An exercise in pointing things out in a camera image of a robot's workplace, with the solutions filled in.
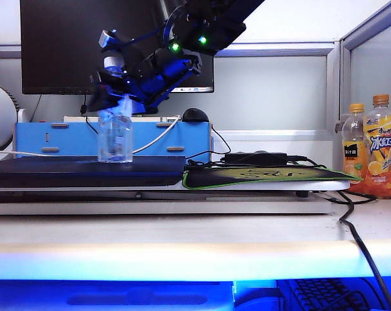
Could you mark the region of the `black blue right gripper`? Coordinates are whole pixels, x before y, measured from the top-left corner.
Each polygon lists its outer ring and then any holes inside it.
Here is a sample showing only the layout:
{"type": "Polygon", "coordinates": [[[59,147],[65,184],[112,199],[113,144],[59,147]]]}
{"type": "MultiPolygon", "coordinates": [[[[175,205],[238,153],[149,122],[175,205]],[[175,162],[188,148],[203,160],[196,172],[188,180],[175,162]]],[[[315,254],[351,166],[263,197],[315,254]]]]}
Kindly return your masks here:
{"type": "MultiPolygon", "coordinates": [[[[134,51],[134,46],[124,39],[115,29],[103,30],[98,41],[101,53],[134,51]]],[[[125,65],[122,78],[108,71],[97,71],[91,76],[94,89],[87,111],[117,107],[128,94],[133,101],[133,114],[155,114],[157,106],[174,88],[189,76],[201,74],[202,64],[198,52],[171,43],[134,64],[125,65]]]]}

